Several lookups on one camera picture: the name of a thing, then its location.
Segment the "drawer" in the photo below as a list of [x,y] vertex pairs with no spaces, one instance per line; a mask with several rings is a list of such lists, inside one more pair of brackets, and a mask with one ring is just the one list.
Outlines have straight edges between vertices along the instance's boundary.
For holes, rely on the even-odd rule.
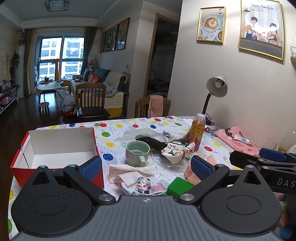
[[11,90],[11,95],[14,95],[17,92],[17,88]]
[[14,94],[11,96],[11,100],[14,101],[16,98],[17,98],[17,93],[14,93]]

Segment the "gray curtain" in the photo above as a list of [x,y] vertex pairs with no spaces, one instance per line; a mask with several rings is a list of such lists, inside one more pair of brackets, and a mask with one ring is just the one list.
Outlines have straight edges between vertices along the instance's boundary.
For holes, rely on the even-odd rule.
[[32,94],[30,87],[30,80],[28,79],[28,60],[30,55],[31,43],[33,38],[34,29],[25,29],[25,53],[24,53],[24,95],[29,96]]
[[84,71],[87,68],[88,56],[89,56],[89,53],[91,52],[91,47],[94,43],[94,37],[96,36],[97,29],[98,28],[94,28],[94,27],[85,27],[84,29],[84,49],[83,49],[84,60],[82,63],[80,74],[84,74]]

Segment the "mug handle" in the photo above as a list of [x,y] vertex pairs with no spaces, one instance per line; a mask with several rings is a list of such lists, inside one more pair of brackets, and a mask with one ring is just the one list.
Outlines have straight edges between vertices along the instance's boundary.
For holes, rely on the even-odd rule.
[[139,159],[140,159],[139,166],[144,167],[146,165],[145,157],[139,156]]

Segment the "desk lamp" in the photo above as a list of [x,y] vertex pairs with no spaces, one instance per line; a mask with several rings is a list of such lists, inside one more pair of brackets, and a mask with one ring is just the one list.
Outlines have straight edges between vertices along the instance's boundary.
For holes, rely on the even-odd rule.
[[[227,86],[228,85],[227,85],[227,81],[226,81],[226,76],[223,74],[214,76],[207,81],[207,89],[209,91],[209,94],[207,95],[207,98],[205,100],[205,105],[202,110],[203,114],[206,114],[207,105],[209,103],[210,97],[212,95],[216,96],[216,97],[226,96],[227,89],[228,89]],[[212,131],[217,130],[216,124],[213,122],[211,117],[208,115],[206,116],[206,125],[205,126],[209,127]]]

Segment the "red box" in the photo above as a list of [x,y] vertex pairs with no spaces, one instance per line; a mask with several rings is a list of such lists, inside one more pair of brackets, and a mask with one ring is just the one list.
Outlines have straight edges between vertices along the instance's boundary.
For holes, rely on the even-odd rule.
[[[80,166],[96,155],[99,151],[93,128],[34,130],[25,135],[10,168],[22,188],[40,165],[59,170],[70,164]],[[92,183],[104,188],[101,163],[95,171]]]

